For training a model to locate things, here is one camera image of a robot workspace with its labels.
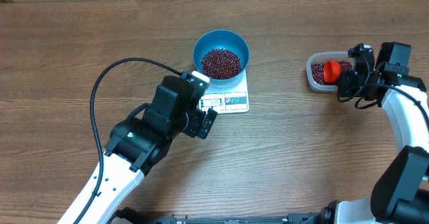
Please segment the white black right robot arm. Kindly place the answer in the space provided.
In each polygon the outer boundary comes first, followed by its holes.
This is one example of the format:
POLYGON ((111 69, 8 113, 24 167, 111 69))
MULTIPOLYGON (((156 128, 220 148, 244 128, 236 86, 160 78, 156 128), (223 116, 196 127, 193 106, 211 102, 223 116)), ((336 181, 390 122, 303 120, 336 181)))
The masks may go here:
POLYGON ((371 196, 333 201, 301 223, 427 223, 428 97, 421 78, 410 76, 412 47, 382 43, 378 55, 366 44, 346 52, 322 52, 307 63, 313 91, 336 92, 338 102, 368 101, 389 119, 398 155, 373 187, 371 196))

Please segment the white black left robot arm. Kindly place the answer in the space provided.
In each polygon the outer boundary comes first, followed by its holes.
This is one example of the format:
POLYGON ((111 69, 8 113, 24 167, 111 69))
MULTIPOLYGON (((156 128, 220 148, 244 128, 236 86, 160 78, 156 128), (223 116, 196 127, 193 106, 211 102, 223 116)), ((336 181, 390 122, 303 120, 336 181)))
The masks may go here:
POLYGON ((111 130, 101 161, 60 222, 107 223, 179 133, 205 139, 217 112, 197 106, 209 84, 209 77, 196 71, 164 77, 152 102, 138 106, 111 130))

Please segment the orange measuring scoop blue handle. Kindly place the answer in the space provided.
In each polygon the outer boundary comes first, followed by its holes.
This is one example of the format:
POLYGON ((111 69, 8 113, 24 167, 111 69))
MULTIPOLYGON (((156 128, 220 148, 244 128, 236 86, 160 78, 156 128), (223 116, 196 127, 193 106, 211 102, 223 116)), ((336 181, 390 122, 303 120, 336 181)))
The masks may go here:
POLYGON ((328 60, 324 64, 323 68, 324 81, 327 83, 333 83, 341 75, 341 66, 338 61, 328 60))

